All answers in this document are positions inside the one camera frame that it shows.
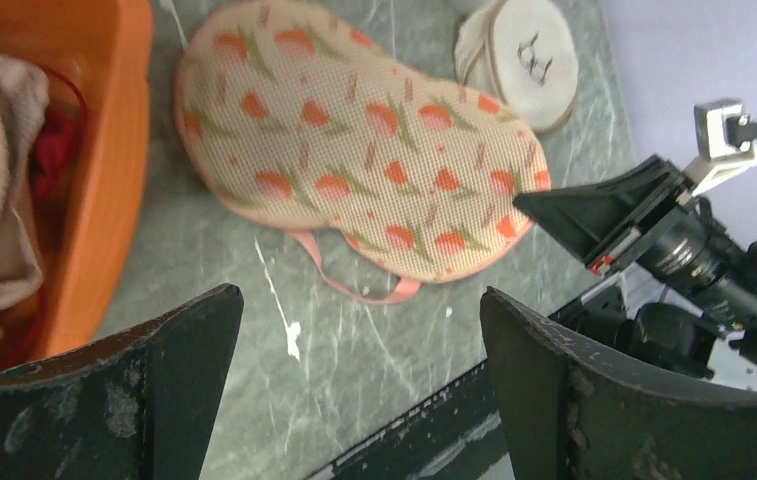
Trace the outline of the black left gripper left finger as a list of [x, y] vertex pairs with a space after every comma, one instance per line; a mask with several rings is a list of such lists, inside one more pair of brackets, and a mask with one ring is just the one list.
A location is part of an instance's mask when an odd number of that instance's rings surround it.
[[0, 373], [0, 479], [196, 479], [244, 299], [220, 285], [150, 321]]

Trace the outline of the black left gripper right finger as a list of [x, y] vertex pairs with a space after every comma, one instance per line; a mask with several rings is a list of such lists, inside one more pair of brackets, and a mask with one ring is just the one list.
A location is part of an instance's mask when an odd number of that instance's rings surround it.
[[757, 392], [628, 357], [495, 288], [480, 322], [519, 479], [757, 479]]

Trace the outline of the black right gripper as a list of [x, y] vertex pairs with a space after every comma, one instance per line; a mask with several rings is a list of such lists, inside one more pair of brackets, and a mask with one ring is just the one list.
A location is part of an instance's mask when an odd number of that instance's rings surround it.
[[594, 273], [637, 263], [653, 275], [714, 275], [723, 227], [692, 190], [674, 164], [652, 156], [599, 183], [520, 193], [513, 206]]

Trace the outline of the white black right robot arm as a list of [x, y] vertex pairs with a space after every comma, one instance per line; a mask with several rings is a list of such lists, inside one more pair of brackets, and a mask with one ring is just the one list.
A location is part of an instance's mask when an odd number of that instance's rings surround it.
[[735, 243], [673, 163], [653, 156], [615, 178], [520, 193], [513, 204], [594, 274], [638, 265], [699, 309], [705, 333], [739, 331], [731, 347], [757, 368], [757, 240]]

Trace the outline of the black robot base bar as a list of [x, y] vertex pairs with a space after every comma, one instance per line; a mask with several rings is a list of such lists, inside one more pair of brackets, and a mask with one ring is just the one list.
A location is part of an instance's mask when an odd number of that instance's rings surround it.
[[482, 361], [307, 478], [477, 479], [507, 454]]

